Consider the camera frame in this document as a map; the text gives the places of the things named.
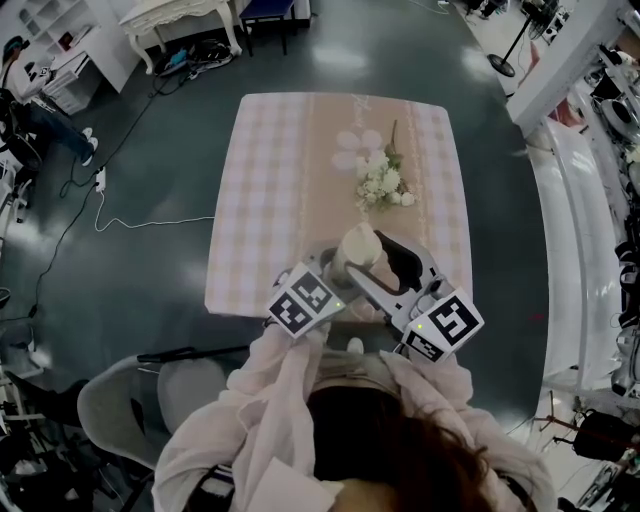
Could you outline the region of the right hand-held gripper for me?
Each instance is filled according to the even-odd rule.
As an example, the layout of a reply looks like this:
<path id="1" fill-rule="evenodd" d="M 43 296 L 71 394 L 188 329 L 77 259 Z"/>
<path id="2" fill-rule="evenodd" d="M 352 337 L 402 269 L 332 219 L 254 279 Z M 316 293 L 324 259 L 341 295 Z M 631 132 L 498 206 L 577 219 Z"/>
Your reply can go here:
<path id="1" fill-rule="evenodd" d="M 431 253 L 415 240 L 375 230 L 396 288 L 363 266 L 347 264 L 351 283 L 400 332 L 400 343 L 432 363 L 454 354 L 484 326 L 468 294 L 436 275 Z"/>

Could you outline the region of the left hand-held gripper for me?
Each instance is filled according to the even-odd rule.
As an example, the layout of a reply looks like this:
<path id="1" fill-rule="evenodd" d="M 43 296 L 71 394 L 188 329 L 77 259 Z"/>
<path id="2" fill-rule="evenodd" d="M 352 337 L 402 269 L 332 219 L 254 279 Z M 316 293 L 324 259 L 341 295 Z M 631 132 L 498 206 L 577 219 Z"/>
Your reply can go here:
<path id="1" fill-rule="evenodd" d="M 321 274 L 330 267 L 339 241 L 313 243 L 287 274 L 287 279 L 266 306 L 269 319 L 293 339 L 298 339 L 318 325 L 329 321 L 357 300 L 368 300 L 369 279 L 337 277 L 330 279 L 330 289 Z"/>

